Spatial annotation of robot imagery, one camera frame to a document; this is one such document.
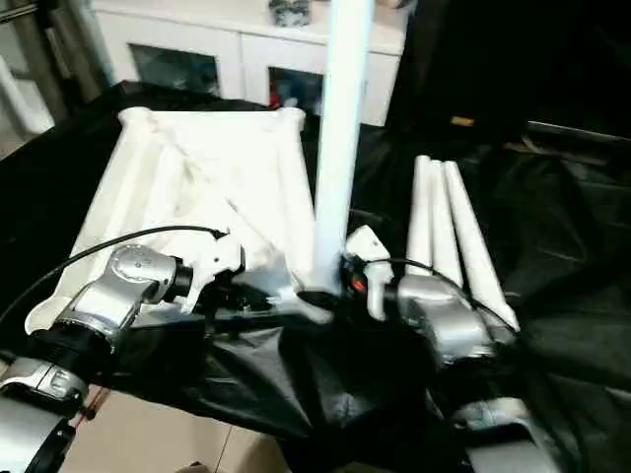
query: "white cylinder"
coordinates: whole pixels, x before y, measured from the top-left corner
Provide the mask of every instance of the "white cylinder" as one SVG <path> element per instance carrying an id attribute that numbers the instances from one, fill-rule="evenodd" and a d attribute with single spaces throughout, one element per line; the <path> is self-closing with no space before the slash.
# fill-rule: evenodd
<path id="1" fill-rule="evenodd" d="M 432 202 L 432 259 L 434 269 L 462 287 L 456 233 L 442 163 L 430 163 Z"/>
<path id="2" fill-rule="evenodd" d="M 515 313 L 506 304 L 500 282 L 495 274 L 484 236 L 475 218 L 469 196 L 457 164 L 444 163 L 452 211 L 456 223 L 457 240 L 471 294 L 504 318 L 513 328 L 519 329 Z"/>
<path id="3" fill-rule="evenodd" d="M 339 294 L 374 0 L 333 0 L 315 196 L 315 286 Z"/>
<path id="4" fill-rule="evenodd" d="M 407 233 L 407 258 L 428 266 L 432 265 L 430 183 L 430 158 L 418 156 L 414 166 L 412 207 Z M 407 266 L 406 272 L 408 274 L 429 274 L 429 271 L 414 266 Z"/>

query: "tiled floor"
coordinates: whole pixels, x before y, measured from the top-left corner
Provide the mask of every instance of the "tiled floor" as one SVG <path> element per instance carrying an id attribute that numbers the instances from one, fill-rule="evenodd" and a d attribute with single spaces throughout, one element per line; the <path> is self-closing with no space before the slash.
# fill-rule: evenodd
<path id="1" fill-rule="evenodd" d="M 271 438 L 113 393 L 79 427 L 61 473 L 174 473 L 194 461 L 217 473 L 287 470 Z"/>

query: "cable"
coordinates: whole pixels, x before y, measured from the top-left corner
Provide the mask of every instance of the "cable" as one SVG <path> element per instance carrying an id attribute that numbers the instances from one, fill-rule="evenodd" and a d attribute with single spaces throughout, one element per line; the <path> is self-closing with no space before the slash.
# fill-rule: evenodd
<path id="1" fill-rule="evenodd" d="M 437 277 L 444 283 L 447 283 L 448 285 L 453 287 L 461 297 L 463 297 L 466 301 L 468 301 L 471 304 L 472 307 L 481 308 L 482 310 L 487 312 L 489 315 L 493 316 L 493 318 L 498 320 L 515 337 L 516 342 L 520 345 L 520 348 L 522 348 L 524 353 L 527 354 L 531 360 L 536 360 L 537 356 L 536 356 L 535 351 L 530 347 L 530 345 L 527 343 L 525 338 L 521 336 L 520 331 L 516 330 L 515 327 L 513 327 L 509 322 L 507 322 L 504 319 L 504 317 L 502 317 L 499 313 L 497 313 L 491 307 L 476 300 L 473 296 L 469 296 L 453 279 L 449 278 L 448 276 L 441 273 L 440 271 L 437 271 L 432 266 L 429 266 L 425 263 L 421 263 L 420 261 L 415 261 L 413 259 L 408 259 L 408 258 L 374 259 L 370 261 L 365 261 L 364 266 L 368 266 L 370 264 L 375 264 L 375 263 L 391 263 L 391 264 L 400 264 L 404 266 L 405 265 L 414 266 L 414 267 L 429 271 L 433 276 Z M 549 427 L 547 429 L 548 433 L 553 438 L 559 450 L 561 450 L 563 455 L 566 457 L 566 462 L 568 464 L 578 463 L 580 465 L 580 468 L 576 470 L 573 469 L 572 471 L 589 472 L 590 466 L 589 466 L 589 459 L 586 453 L 587 447 L 585 445 L 585 439 L 583 439 L 583 436 L 580 434 L 578 425 L 572 419 L 569 409 L 567 408 L 564 401 L 562 400 L 561 394 L 554 386 L 553 381 L 549 377 L 549 374 L 545 370 L 540 368 L 537 365 L 537 363 L 532 363 L 531 366 L 534 367 L 535 370 L 540 374 L 541 379 L 543 379 L 545 386 L 548 389 L 548 392 L 554 398 L 555 403 L 559 407 L 559 411 L 562 413 L 563 417 L 565 418 L 565 421 L 568 424 L 570 431 L 572 432 L 572 437 L 574 437 L 574 440 L 576 442 L 576 446 L 579 451 L 580 458 L 575 459 L 572 453 L 570 452 L 570 448 Z"/>
<path id="2" fill-rule="evenodd" d="M 58 266 L 52 268 L 46 274 L 37 279 L 34 283 L 28 286 L 19 296 L 15 298 L 15 300 L 9 304 L 7 308 L 0 314 L 0 325 L 4 319 L 11 313 L 18 305 L 20 305 L 24 299 L 26 299 L 35 289 L 37 289 L 41 284 L 43 284 L 48 279 L 53 276 L 59 274 L 61 271 L 66 269 L 68 266 L 76 263 L 80 259 L 83 259 L 91 254 L 94 254 L 102 249 L 108 248 L 110 246 L 114 246 L 115 244 L 123 243 L 124 241 L 129 241 L 131 239 L 143 237 L 145 235 L 151 234 L 160 234 L 162 232 L 176 232 L 176 231 L 188 231 L 188 232 L 206 232 L 211 234 L 214 238 L 221 237 L 223 234 L 217 230 L 209 229 L 207 227 L 198 227 L 194 225 L 168 225 L 165 227 L 155 227 L 153 229 L 141 230 L 139 232 L 132 232 L 131 234 L 118 236 L 116 238 L 109 239 L 108 241 L 104 241 L 103 243 L 99 243 L 91 248 L 84 249 L 74 256 L 69 257 L 64 262 L 59 264 Z"/>

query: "black tarp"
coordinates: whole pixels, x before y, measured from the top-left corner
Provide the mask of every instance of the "black tarp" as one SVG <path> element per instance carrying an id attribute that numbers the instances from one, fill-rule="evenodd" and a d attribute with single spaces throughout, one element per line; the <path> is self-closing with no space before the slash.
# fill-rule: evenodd
<path id="1" fill-rule="evenodd" d="M 115 115 L 133 105 L 259 109 L 127 84 L 0 162 L 0 308 L 68 254 L 120 130 Z M 312 185 L 317 138 L 310 118 L 303 142 Z M 626 471 L 631 167 L 607 156 L 587 165 L 362 127 L 351 227 L 369 223 L 393 254 L 404 250 L 413 158 L 421 153 L 460 164 L 536 356 L 531 362 L 555 386 L 550 391 L 525 369 L 532 407 L 582 458 L 583 471 Z M 52 288 L 41 288 L 0 327 L 5 358 L 20 353 L 24 316 Z M 343 316 L 325 327 L 284 320 L 241 335 L 207 328 L 132 331 L 107 383 L 278 436 L 295 471 L 348 459 L 386 459 L 400 471 L 456 470 L 455 434 L 422 409 L 427 371 L 411 334 L 358 329 Z M 569 468 L 580 471 L 578 463 Z"/>

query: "black table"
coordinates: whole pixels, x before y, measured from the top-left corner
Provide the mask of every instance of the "black table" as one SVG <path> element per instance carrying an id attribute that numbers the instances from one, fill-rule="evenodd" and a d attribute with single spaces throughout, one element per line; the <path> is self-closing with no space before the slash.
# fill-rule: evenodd
<path id="1" fill-rule="evenodd" d="M 121 130 L 116 115 L 138 105 L 261 109 L 243 101 L 123 83 L 0 162 L 0 308 L 68 255 Z M 318 128 L 318 120 L 309 117 L 303 133 L 312 190 Z M 631 166 L 607 157 L 586 165 L 363 126 L 351 229 L 370 224 L 394 255 L 404 251 L 413 158 L 422 153 L 460 164 L 507 298 L 536 353 L 530 363 L 546 371 L 546 382 L 555 386 L 550 394 L 525 373 L 532 405 L 549 427 L 567 433 L 568 448 L 575 456 L 583 453 L 589 471 L 626 471 L 631 460 Z M 40 287 L 3 322 L 4 358 L 24 348 L 24 317 L 55 284 Z M 139 332 L 134 337 L 144 341 L 152 336 Z M 196 390 L 193 398 L 191 378 L 165 389 L 187 357 L 151 346 L 157 355 L 130 351 L 133 355 L 110 381 L 114 387 L 291 436 L 282 427 L 276 430 L 273 422 L 210 402 L 214 394 Z M 166 359 L 169 366 L 162 370 Z M 194 377 L 191 370 L 184 371 Z"/>

